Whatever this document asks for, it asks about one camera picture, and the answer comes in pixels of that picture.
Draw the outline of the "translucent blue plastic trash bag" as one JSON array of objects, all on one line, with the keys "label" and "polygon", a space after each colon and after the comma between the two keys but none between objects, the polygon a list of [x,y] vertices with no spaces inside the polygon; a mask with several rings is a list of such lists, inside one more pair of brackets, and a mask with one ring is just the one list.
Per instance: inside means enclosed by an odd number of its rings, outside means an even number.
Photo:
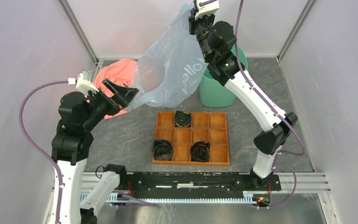
[{"label": "translucent blue plastic trash bag", "polygon": [[139,90],[126,108],[174,108],[198,88],[207,68],[196,37],[189,34],[193,3],[182,6],[168,29],[136,62],[132,86]]}]

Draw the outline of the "green plastic trash bin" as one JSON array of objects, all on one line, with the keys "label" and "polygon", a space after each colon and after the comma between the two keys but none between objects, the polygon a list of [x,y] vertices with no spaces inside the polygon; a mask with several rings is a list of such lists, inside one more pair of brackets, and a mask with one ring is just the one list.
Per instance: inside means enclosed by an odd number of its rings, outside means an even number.
[{"label": "green plastic trash bin", "polygon": [[206,107],[228,107],[236,99],[231,91],[212,78],[208,69],[199,84],[199,95],[201,103]]}]

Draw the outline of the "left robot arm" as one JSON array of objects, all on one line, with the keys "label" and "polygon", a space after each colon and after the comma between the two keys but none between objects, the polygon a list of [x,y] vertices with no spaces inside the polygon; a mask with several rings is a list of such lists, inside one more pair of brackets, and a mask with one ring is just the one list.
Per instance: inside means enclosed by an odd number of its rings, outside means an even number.
[{"label": "left robot arm", "polygon": [[103,80],[103,85],[112,96],[88,81],[77,80],[76,91],[61,98],[61,118],[51,143],[51,157],[58,166],[53,200],[57,211],[51,219],[58,224],[95,224],[109,195],[128,184],[126,168],[108,164],[97,185],[81,199],[83,173],[94,139],[92,130],[106,115],[126,108],[138,94],[137,88],[120,86],[108,79]]}]

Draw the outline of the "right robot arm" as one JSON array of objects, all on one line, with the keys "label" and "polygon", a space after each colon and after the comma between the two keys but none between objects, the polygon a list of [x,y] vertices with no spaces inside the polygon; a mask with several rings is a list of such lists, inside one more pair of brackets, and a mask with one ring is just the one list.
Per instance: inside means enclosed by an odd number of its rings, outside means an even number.
[{"label": "right robot arm", "polygon": [[214,12],[202,12],[196,7],[191,9],[189,33],[196,37],[213,79],[230,90],[251,111],[262,128],[254,138],[258,153],[250,171],[250,183],[255,190],[263,190],[269,185],[275,156],[291,134],[297,116],[274,104],[251,79],[231,51],[236,44],[233,26],[224,21],[214,22]]}]

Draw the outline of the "pink cloth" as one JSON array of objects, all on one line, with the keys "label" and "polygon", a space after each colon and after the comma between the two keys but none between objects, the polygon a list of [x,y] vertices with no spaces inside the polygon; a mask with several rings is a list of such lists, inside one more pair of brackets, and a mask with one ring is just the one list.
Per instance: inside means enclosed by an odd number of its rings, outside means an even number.
[{"label": "pink cloth", "polygon": [[107,78],[116,85],[132,86],[136,63],[135,60],[123,58],[108,65],[98,72],[92,84],[97,88],[101,88],[108,97],[111,97],[113,93],[102,84],[102,81]]}]

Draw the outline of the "rolled black belt yellow stitching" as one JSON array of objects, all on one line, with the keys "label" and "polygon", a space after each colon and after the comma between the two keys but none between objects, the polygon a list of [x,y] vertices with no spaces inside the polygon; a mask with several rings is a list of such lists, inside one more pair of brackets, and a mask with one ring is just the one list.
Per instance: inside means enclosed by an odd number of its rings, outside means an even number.
[{"label": "rolled black belt yellow stitching", "polygon": [[176,111],[174,114],[175,127],[191,127],[191,113]]}]

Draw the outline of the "rolled black belt left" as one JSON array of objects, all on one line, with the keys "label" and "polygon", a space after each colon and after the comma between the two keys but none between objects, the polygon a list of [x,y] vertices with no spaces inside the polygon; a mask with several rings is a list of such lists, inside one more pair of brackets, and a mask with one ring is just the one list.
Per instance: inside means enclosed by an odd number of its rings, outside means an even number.
[{"label": "rolled black belt left", "polygon": [[156,139],[153,143],[153,158],[156,161],[171,161],[174,147],[167,139]]}]

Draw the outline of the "orange compartment tray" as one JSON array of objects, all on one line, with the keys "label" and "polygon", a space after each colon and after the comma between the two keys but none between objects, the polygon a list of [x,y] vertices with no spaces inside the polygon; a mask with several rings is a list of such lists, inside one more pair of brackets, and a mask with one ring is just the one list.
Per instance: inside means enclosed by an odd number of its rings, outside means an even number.
[{"label": "orange compartment tray", "polygon": [[[187,112],[192,115],[191,127],[175,127],[174,111],[158,112],[156,139],[167,139],[174,147],[171,161],[152,162],[158,165],[228,166],[230,164],[227,117],[219,112]],[[190,148],[197,141],[210,143],[208,162],[191,161]]]}]

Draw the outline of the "rolled black belt orange stitching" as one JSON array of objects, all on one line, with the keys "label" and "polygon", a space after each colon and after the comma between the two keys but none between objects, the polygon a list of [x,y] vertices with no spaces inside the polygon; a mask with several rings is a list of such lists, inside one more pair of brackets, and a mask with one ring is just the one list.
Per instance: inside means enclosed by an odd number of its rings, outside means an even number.
[{"label": "rolled black belt orange stitching", "polygon": [[197,141],[190,148],[191,161],[208,162],[210,158],[210,143]]}]

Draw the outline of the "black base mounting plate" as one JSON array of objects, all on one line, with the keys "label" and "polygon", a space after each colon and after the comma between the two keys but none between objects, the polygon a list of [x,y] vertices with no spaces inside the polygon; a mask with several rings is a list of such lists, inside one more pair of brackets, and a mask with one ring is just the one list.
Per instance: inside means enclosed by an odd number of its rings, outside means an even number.
[{"label": "black base mounting plate", "polygon": [[240,199],[244,191],[281,189],[278,175],[258,181],[241,172],[128,172],[117,187],[138,199]]}]

